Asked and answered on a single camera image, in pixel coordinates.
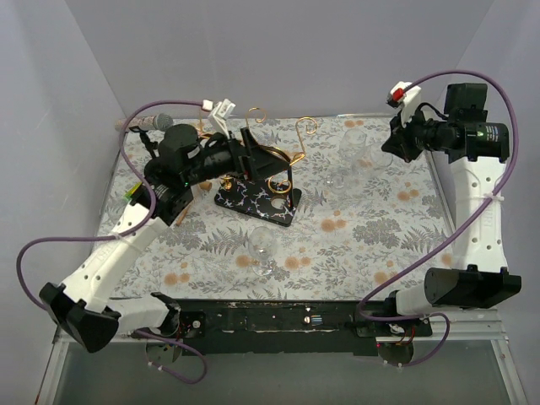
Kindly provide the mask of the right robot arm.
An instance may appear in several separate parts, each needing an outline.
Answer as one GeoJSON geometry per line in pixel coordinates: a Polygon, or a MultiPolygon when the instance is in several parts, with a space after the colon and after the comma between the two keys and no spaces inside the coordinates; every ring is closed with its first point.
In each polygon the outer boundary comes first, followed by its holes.
{"type": "Polygon", "coordinates": [[[444,110],[437,119],[424,115],[421,89],[399,82],[387,103],[398,113],[382,151],[411,162],[424,151],[448,158],[455,187],[454,266],[430,268],[421,285],[396,290],[386,299],[381,317],[391,335],[405,333],[413,317],[435,308],[488,309],[521,291],[521,277],[510,274],[502,244],[501,205],[496,187],[508,169],[510,135],[506,125],[489,122],[484,84],[447,87],[444,110]]]}

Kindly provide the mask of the stemless clear glass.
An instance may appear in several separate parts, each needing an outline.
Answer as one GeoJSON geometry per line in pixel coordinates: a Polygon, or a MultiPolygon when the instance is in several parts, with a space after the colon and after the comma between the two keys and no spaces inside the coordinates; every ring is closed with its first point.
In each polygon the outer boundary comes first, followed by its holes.
{"type": "Polygon", "coordinates": [[[373,143],[357,152],[345,166],[331,170],[326,185],[337,194],[359,192],[370,180],[382,174],[393,161],[393,155],[373,143]]]}

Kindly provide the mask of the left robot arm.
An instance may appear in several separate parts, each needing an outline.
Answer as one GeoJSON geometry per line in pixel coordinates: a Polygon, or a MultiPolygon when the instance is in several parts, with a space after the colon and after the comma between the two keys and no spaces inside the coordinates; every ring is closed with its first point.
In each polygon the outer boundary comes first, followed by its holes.
{"type": "Polygon", "coordinates": [[[160,292],[114,300],[111,293],[192,201],[193,186],[225,175],[267,179],[286,170],[285,153],[259,144],[247,129],[241,134],[237,140],[216,132],[203,143],[191,125],[168,128],[107,240],[61,283],[41,289],[52,320],[87,352],[101,350],[120,332],[148,328],[163,338],[176,334],[181,313],[176,300],[160,292]]]}

